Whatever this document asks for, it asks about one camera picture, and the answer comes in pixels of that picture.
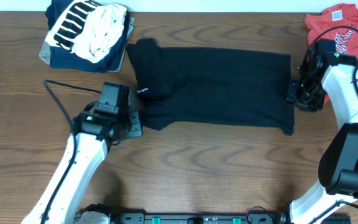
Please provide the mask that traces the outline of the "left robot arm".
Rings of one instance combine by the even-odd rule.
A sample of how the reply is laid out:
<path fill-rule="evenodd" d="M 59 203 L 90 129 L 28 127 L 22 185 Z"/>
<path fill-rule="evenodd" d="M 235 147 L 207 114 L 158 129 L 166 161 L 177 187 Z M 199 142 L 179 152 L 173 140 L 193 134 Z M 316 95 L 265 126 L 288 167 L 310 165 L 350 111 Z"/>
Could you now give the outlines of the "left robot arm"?
<path fill-rule="evenodd" d="M 71 121 L 63 157 L 44 193 L 23 223 L 109 223 L 108 212 L 78 207 L 96 169 L 110 148 L 142 135 L 134 89 L 105 86 L 94 101 Z"/>

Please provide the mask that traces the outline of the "black hydrogen t-shirt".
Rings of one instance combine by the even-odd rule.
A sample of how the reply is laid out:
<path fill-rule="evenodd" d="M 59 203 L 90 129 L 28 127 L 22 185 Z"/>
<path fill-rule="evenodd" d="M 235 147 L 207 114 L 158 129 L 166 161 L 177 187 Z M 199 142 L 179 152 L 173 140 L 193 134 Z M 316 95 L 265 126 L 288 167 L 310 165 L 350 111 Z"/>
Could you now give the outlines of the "black hydrogen t-shirt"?
<path fill-rule="evenodd" d="M 175 122 L 278 128 L 294 132 L 285 103 L 290 56 L 207 47 L 160 47 L 153 39 L 127 46 L 143 103 L 145 127 Z"/>

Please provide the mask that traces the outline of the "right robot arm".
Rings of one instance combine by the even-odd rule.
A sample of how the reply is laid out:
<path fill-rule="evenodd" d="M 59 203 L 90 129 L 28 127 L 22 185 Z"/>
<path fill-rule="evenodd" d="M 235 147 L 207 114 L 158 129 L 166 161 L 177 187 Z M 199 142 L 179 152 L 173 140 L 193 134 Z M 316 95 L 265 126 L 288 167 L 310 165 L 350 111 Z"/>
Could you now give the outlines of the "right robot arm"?
<path fill-rule="evenodd" d="M 299 80 L 288 86 L 286 103 L 318 111 L 331 100 L 338 132 L 318 166 L 318 180 L 275 223 L 350 223 L 336 211 L 358 200 L 358 59 L 336 52 L 333 40 L 313 42 L 298 69 Z"/>

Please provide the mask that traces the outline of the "red printed t-shirt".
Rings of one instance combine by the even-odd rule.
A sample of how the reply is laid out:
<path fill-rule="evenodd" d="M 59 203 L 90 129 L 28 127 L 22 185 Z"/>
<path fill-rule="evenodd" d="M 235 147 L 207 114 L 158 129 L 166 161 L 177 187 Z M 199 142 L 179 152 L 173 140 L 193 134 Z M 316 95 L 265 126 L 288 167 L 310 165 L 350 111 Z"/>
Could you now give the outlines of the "red printed t-shirt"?
<path fill-rule="evenodd" d="M 337 4 L 323 10 L 319 16 L 308 14 L 305 25 L 310 30 L 309 44 L 324 31 L 338 27 L 324 34 L 323 38 L 335 41 L 337 53 L 354 55 L 358 59 L 358 9 L 355 4 Z"/>

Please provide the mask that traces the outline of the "navy folded garment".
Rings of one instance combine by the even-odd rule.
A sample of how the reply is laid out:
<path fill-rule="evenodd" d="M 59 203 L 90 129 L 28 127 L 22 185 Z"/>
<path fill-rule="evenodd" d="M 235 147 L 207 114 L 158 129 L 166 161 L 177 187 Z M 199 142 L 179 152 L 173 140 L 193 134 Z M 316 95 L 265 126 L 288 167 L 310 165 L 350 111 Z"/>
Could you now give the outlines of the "navy folded garment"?
<path fill-rule="evenodd" d="M 39 57 L 52 68 L 118 72 L 134 18 L 127 7 L 97 1 L 52 1 Z"/>

